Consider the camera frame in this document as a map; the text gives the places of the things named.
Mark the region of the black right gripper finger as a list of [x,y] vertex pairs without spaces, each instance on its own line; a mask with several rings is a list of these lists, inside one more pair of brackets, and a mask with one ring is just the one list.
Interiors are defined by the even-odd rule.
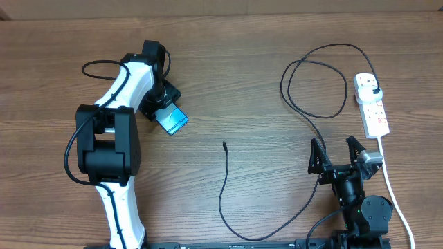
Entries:
[[365,147],[354,136],[348,137],[346,142],[350,153],[350,162],[353,165],[357,162],[359,154],[365,151]]
[[309,174],[322,174],[332,163],[323,146],[316,138],[311,140],[310,158],[308,164]]

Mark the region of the blue screen smartphone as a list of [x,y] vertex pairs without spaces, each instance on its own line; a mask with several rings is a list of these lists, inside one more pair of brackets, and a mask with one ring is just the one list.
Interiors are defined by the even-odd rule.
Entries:
[[187,115],[174,103],[157,110],[154,114],[157,122],[171,136],[188,123]]

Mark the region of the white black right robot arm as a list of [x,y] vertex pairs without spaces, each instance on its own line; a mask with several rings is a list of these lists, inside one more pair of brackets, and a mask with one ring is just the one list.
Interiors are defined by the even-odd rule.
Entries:
[[[301,244],[305,248],[388,249],[390,240],[383,235],[388,233],[393,204],[383,196],[366,196],[364,191],[364,181],[381,169],[383,156],[366,151],[354,136],[346,142],[350,163],[333,165],[320,142],[315,138],[311,140],[308,172],[317,174],[321,185],[332,186],[339,209],[318,221]],[[314,230],[339,213],[343,215],[345,229],[333,231],[327,239],[311,241]]]

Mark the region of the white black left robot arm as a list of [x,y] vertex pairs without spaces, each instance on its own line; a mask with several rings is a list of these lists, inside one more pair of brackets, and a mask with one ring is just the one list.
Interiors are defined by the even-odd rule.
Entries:
[[146,40],[141,53],[116,62],[120,72],[94,104],[82,104],[75,114],[76,130],[69,144],[77,145],[79,170],[85,185],[99,192],[107,215],[107,248],[149,248],[138,213],[135,177],[141,166],[136,112],[174,135],[188,123],[176,105],[181,92],[167,80],[171,58],[159,41]]

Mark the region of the white power strip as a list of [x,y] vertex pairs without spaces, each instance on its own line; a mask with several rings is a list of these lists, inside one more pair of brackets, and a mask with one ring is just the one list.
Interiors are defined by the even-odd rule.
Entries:
[[[375,76],[370,73],[356,74],[353,83],[355,92],[358,85],[378,87]],[[377,139],[390,133],[382,100],[358,105],[366,138]]]

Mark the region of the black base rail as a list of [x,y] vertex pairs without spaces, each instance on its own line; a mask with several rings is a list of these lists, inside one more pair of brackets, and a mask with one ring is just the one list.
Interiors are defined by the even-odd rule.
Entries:
[[332,249],[345,248],[336,246],[331,239],[310,239],[306,246],[305,239],[291,242],[246,242],[246,243],[150,243],[149,249]]

